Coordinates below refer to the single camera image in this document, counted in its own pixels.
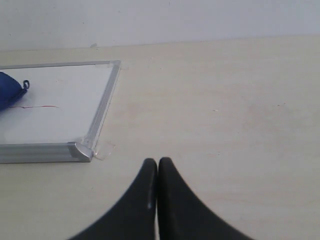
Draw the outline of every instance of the light wood surface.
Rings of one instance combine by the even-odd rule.
[[[0,65],[122,60],[98,144],[110,155],[0,165],[1,239],[67,239],[144,158],[162,156],[247,235],[319,239],[319,46],[305,36],[0,53]]]

